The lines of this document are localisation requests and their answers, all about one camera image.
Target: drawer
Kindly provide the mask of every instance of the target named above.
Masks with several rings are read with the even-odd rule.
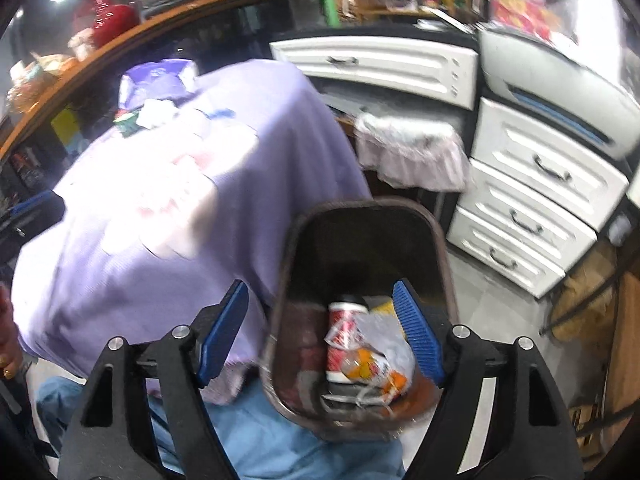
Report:
[[[478,160],[471,159],[472,187],[458,205],[516,237],[553,263],[569,269],[596,241],[587,224]]]
[[[323,36],[271,43],[273,59],[307,76],[384,86],[471,110],[478,53],[434,41],[384,36]]]
[[[564,271],[510,234],[461,207],[447,240],[539,298],[564,278]]]
[[[472,156],[554,200],[596,231],[628,184],[616,168],[557,130],[484,98]]]

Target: red vase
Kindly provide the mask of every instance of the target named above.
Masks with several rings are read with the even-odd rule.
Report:
[[[128,5],[111,4],[111,0],[93,0],[93,2],[94,45],[97,48],[109,43],[140,22],[135,9]]]

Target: black drawer handle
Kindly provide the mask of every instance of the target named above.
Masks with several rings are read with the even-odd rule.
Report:
[[[529,227],[525,223],[518,220],[516,218],[517,213],[515,209],[512,209],[511,211],[509,211],[509,213],[511,213],[511,220],[513,220],[513,223],[516,224],[518,227],[521,227],[522,229],[524,229],[527,233],[540,236],[542,234],[542,231],[544,231],[544,229],[542,228],[542,225],[540,224],[536,225],[536,228],[534,229],[533,227]]]
[[[542,164],[542,160],[540,159],[539,155],[533,156],[533,162],[536,163],[537,167],[539,167],[542,171],[548,174],[548,176],[552,176],[553,178],[557,180],[561,180],[563,182],[569,182],[571,180],[571,173],[569,173],[568,171],[565,171],[564,175],[561,175],[560,173],[557,173],[554,170],[546,167],[544,164]]]
[[[335,57],[329,56],[326,59],[329,63],[335,66],[344,66],[344,65],[357,65],[358,58],[350,57],[349,59],[336,59]]]
[[[518,263],[514,260],[511,260],[510,264],[505,263],[500,258],[495,257],[495,249],[492,247],[489,249],[489,256],[491,256],[492,260],[500,266],[503,266],[505,269],[515,270],[518,267]]]

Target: hand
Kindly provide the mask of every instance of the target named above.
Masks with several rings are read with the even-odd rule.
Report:
[[[14,323],[14,306],[9,291],[0,284],[0,368],[5,379],[13,379],[22,364],[22,348],[18,342],[18,327]]]

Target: purple tissue pack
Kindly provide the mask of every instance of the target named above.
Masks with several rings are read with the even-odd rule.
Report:
[[[120,80],[118,108],[136,110],[147,99],[177,101],[196,91],[198,68],[190,59],[163,59],[127,70]]]

